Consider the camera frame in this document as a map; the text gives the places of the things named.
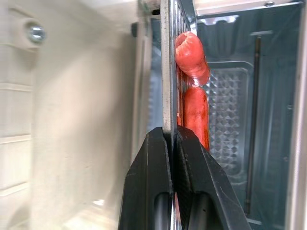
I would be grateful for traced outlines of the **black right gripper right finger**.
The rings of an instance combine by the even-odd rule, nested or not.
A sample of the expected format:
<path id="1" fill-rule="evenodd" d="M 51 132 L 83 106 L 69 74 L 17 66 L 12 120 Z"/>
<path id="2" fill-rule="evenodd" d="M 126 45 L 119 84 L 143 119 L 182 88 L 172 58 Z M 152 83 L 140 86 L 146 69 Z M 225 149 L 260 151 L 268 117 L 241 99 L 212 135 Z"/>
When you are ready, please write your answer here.
<path id="1" fill-rule="evenodd" d="M 177 128 L 175 191 L 184 230 L 249 230 L 250 225 L 222 167 L 193 131 Z"/>

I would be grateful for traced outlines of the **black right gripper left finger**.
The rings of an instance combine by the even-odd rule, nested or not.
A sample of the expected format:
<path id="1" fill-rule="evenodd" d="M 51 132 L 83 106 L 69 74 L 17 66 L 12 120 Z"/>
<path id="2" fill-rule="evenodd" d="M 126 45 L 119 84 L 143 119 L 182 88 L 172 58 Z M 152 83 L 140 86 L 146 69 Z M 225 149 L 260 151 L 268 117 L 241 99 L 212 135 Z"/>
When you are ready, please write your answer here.
<path id="1" fill-rule="evenodd" d="M 118 229 L 168 230 L 173 186 L 162 128 L 150 131 L 125 177 Z"/>

